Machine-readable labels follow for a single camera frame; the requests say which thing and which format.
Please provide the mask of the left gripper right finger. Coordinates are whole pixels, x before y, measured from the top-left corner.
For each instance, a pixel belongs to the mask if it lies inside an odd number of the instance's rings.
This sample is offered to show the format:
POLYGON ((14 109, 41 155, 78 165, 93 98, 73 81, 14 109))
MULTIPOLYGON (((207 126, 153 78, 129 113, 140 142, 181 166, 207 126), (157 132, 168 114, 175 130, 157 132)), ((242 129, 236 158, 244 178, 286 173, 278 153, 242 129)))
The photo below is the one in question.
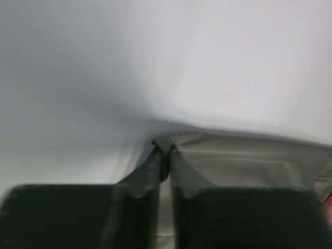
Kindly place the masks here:
POLYGON ((217 186, 169 154, 176 248, 330 248, 316 197, 289 188, 217 186))

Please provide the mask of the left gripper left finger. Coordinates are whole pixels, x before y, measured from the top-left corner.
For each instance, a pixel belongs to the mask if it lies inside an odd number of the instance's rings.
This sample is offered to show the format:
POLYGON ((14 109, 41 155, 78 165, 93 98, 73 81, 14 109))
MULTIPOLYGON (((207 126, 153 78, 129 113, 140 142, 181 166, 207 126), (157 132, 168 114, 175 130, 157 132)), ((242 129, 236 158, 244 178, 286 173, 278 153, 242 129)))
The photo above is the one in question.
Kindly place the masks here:
POLYGON ((116 184, 26 184, 1 206, 1 248, 155 248, 162 152, 116 184))

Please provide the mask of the dark grey t-shirt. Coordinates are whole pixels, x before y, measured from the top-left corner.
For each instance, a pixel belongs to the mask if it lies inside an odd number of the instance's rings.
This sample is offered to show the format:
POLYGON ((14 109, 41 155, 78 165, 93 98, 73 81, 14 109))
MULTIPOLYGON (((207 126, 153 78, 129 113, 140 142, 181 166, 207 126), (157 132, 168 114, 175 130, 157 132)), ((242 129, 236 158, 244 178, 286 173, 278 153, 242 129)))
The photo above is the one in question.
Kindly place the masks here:
POLYGON ((331 147, 258 134, 184 132, 154 143, 186 194, 209 187, 287 188, 331 194, 331 147))

